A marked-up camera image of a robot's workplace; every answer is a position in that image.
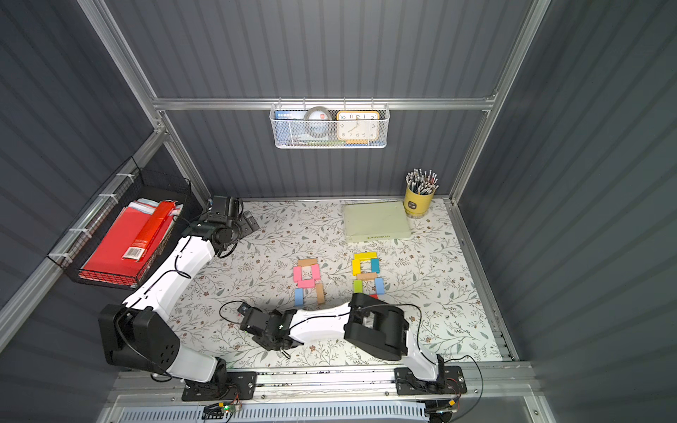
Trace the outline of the light blue block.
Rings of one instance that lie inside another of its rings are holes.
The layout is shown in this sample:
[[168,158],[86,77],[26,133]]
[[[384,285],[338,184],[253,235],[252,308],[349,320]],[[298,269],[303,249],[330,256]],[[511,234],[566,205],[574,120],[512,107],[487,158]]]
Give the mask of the light blue block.
[[302,308],[304,305],[304,290],[302,288],[296,288],[294,290],[294,306],[296,308]]
[[375,288],[377,295],[384,295],[385,294],[385,285],[384,285],[384,280],[382,278],[376,278],[375,279]]

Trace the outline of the pink block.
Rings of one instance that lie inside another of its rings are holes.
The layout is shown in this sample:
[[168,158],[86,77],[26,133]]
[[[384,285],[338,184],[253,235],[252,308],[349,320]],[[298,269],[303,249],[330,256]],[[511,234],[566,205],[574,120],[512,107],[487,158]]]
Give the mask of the pink block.
[[316,282],[315,280],[301,280],[296,285],[301,289],[312,289],[316,286]]
[[294,282],[299,283],[303,280],[303,271],[301,270],[301,266],[295,266],[294,267]]
[[312,280],[314,280],[314,281],[321,280],[319,265],[313,264],[312,266],[310,266],[310,269],[311,269]]

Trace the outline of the tan block front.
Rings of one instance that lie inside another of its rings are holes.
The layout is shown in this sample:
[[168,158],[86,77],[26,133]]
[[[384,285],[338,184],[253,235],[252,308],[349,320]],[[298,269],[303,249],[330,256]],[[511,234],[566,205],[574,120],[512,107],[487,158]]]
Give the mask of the tan block front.
[[315,291],[317,294],[317,303],[318,304],[324,304],[325,303],[325,292],[324,292],[324,284],[321,282],[318,282],[315,284]]

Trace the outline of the yellow block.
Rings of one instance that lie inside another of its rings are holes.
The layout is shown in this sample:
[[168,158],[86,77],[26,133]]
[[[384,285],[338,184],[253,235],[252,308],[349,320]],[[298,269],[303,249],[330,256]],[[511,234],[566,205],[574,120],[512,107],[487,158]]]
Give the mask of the yellow block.
[[362,269],[361,269],[361,259],[354,259],[352,262],[352,274],[354,276],[357,276],[359,274],[362,274]]
[[376,258],[377,258],[376,252],[358,253],[354,255],[354,260],[357,261],[370,261]]

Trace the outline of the tan wooden block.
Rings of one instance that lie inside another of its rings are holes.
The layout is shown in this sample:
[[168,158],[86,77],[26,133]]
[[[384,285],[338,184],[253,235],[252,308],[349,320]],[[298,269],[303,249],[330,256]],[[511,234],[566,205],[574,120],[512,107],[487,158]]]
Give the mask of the tan wooden block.
[[378,277],[376,272],[360,273],[356,276],[358,280],[375,280]]

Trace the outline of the teal block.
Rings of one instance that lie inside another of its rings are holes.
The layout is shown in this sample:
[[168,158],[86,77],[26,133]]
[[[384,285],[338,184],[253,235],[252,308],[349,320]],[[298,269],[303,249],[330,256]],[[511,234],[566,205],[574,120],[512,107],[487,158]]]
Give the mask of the teal block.
[[380,260],[378,258],[370,260],[370,271],[376,274],[380,273]]

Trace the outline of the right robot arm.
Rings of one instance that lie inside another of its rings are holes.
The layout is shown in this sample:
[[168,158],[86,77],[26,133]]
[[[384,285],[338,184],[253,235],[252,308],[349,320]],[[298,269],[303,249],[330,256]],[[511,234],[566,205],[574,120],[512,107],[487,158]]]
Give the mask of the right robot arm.
[[319,340],[343,339],[382,361],[400,361],[422,382],[444,381],[444,359],[422,347],[420,331],[405,316],[405,304],[353,294],[349,302],[316,311],[266,312],[242,301],[240,329],[266,351],[287,351]]

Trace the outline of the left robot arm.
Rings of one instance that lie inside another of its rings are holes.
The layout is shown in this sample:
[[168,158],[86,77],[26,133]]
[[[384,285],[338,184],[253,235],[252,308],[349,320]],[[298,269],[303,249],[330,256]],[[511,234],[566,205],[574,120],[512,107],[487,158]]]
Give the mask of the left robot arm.
[[169,378],[210,382],[219,360],[184,347],[170,314],[184,290],[215,257],[226,258],[258,229],[243,201],[216,196],[187,222],[174,249],[146,282],[119,305],[108,305],[98,323],[107,363]]

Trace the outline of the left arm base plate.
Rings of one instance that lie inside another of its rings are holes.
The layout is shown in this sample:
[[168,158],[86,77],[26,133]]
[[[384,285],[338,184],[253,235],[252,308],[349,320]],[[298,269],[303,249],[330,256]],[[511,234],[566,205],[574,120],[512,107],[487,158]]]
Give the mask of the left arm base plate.
[[219,371],[209,382],[186,381],[183,402],[250,400],[257,385],[256,372]]

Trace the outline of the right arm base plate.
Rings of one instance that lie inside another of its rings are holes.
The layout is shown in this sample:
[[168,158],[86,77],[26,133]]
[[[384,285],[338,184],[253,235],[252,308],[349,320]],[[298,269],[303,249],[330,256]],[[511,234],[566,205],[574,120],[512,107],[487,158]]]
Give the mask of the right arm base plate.
[[400,396],[467,394],[465,376],[459,366],[445,366],[444,372],[435,381],[418,379],[409,368],[396,368],[394,376],[396,390]]

